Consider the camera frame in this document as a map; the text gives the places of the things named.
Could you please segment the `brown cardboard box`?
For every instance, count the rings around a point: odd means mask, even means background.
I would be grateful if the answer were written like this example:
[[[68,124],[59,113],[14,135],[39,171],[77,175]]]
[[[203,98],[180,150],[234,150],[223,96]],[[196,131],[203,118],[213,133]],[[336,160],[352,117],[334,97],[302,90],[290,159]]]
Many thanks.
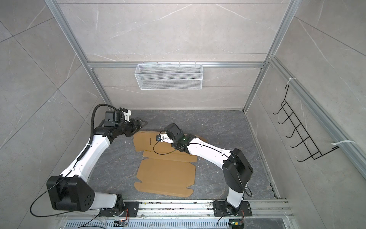
[[[189,197],[195,184],[197,156],[175,151],[171,144],[156,142],[158,132],[141,131],[133,136],[135,150],[143,152],[134,183],[136,190],[175,197]]]

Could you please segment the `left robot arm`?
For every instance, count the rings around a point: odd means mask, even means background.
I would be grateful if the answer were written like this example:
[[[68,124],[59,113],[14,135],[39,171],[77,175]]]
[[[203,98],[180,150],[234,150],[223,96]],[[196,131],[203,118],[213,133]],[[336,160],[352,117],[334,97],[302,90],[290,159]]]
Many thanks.
[[[140,118],[131,118],[131,111],[107,111],[102,122],[91,128],[91,137],[77,158],[58,176],[47,183],[54,210],[68,212],[101,210],[102,216],[123,215],[126,206],[121,194],[101,193],[88,185],[88,179],[102,153],[120,135],[131,137],[147,125]]]

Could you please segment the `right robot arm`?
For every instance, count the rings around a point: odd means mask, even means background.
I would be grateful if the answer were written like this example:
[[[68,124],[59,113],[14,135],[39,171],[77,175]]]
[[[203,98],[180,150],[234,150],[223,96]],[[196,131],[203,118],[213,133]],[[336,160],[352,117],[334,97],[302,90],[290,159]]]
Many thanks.
[[[219,167],[229,187],[225,201],[226,211],[231,215],[240,211],[247,184],[254,171],[241,150],[227,150],[210,145],[195,135],[184,134],[175,123],[160,132],[156,136],[156,142],[170,143],[174,151],[199,156]]]

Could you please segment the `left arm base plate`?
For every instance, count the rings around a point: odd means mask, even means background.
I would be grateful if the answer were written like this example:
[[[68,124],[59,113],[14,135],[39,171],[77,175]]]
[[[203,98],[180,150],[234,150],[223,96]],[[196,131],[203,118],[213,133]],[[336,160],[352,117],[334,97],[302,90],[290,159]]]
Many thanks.
[[[101,217],[136,217],[140,203],[137,201],[128,201],[117,203],[114,208],[102,209],[99,213]]]

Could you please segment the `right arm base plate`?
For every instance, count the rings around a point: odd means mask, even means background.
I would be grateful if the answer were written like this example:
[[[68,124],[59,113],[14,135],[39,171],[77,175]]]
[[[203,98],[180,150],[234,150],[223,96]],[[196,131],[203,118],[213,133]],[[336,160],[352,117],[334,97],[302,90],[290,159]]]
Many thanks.
[[[225,215],[232,215],[232,216],[244,216],[244,217],[251,217],[252,210],[250,203],[248,201],[242,201],[240,206],[235,208],[231,206],[227,201],[218,201],[215,200],[213,202],[213,211],[216,217],[218,216],[225,216]]]

